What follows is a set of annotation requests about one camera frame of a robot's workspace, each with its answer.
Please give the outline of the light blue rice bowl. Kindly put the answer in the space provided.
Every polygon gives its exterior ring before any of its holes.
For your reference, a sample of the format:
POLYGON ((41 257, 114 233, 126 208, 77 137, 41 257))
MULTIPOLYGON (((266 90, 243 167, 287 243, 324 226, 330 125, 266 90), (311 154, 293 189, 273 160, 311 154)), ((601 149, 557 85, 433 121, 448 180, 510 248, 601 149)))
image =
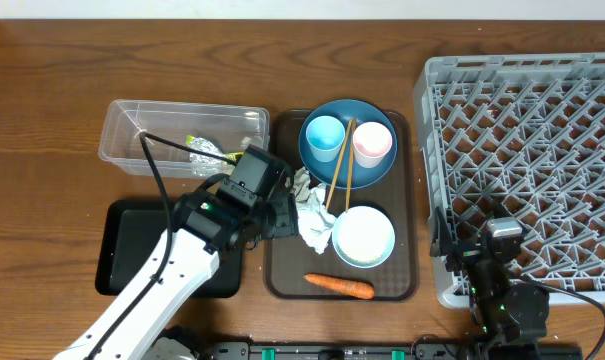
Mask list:
POLYGON ((373 268, 391 255, 395 231, 390 219, 380 210, 356 206, 336 220, 331 242, 338 257, 356 268, 373 268))

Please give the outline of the large white tissue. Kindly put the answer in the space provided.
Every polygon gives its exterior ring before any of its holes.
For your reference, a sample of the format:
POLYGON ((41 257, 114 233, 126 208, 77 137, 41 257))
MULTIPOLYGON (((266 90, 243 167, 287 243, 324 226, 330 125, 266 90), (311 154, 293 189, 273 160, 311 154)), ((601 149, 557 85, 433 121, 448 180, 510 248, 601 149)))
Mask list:
POLYGON ((298 213, 299 234, 317 254, 326 250, 336 217, 324 204, 326 185, 310 188, 307 183, 293 188, 298 213))

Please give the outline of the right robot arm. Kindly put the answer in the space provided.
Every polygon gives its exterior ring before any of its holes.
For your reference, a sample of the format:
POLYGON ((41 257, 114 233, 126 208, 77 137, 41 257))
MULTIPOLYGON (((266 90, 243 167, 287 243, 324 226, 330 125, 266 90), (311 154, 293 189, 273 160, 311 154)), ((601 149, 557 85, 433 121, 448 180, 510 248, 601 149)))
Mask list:
POLYGON ((471 286, 469 309, 483 333, 472 337, 457 359, 540 359, 538 339, 547 334, 549 294, 536 285, 514 284, 506 264, 521 253, 524 227, 499 205, 480 233, 453 238, 444 211, 435 210, 430 255, 442 257, 449 272, 464 272, 471 286))

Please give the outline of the small white tissue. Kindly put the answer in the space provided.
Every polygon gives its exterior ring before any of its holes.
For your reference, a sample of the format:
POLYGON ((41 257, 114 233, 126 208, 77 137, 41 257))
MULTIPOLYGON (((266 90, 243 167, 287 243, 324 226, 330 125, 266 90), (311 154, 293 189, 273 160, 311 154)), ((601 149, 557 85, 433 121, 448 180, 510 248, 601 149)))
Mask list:
POLYGON ((291 192, 298 200, 306 200, 310 193, 311 178, 306 167, 298 169, 293 178, 291 192))

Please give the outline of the orange carrot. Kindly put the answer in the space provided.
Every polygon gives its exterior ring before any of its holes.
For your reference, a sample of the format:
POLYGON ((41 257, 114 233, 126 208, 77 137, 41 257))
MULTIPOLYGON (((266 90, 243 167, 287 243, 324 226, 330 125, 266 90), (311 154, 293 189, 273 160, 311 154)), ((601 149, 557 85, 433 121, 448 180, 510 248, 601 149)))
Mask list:
POLYGON ((375 296, 374 288, 364 282, 341 279, 321 274, 306 274, 304 279, 316 286, 358 299, 370 300, 375 296))

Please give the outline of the foil snack wrapper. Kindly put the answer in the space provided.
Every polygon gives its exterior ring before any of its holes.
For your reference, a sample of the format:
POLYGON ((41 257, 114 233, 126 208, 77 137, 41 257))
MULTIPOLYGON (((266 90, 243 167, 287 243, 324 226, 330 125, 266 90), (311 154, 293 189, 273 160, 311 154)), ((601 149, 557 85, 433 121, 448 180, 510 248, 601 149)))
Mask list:
POLYGON ((223 153, 212 141, 193 135, 186 136, 185 144, 198 151, 198 154, 189 154, 194 177, 206 178, 218 173, 230 175, 234 166, 244 155, 243 151, 223 153))

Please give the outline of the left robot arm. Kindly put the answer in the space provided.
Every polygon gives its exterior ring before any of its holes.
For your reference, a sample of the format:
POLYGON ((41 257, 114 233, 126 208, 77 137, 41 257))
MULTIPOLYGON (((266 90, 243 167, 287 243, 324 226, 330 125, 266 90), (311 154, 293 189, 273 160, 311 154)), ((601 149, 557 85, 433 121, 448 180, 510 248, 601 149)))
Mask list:
POLYGON ((210 280, 221 253, 249 241, 296 235, 295 197, 277 193, 252 208, 220 194, 184 195, 148 260, 107 310, 58 359, 140 359, 182 304, 210 280))

